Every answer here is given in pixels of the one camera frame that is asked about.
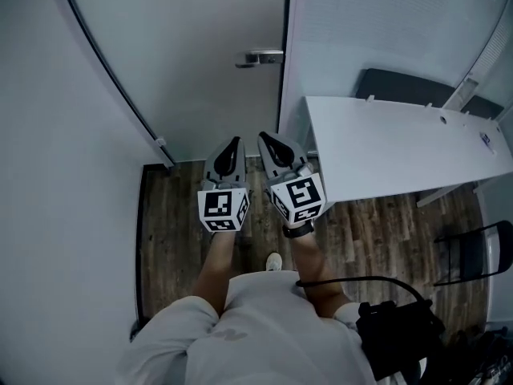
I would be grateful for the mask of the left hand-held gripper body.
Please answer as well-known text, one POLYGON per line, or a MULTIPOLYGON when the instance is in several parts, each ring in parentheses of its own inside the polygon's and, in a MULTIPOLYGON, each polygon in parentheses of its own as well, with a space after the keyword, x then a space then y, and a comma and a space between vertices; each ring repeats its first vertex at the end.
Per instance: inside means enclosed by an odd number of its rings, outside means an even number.
POLYGON ((240 231, 249 210, 246 183, 204 180, 197 193, 200 221, 210 233, 240 231))

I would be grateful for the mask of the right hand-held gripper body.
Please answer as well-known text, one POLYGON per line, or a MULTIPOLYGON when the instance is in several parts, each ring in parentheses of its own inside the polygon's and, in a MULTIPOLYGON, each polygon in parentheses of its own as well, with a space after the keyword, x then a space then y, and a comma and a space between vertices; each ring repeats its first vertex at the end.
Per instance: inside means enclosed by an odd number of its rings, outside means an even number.
POLYGON ((287 225, 314 221, 325 207, 321 176, 311 163, 266 181, 266 191, 273 206, 287 225))

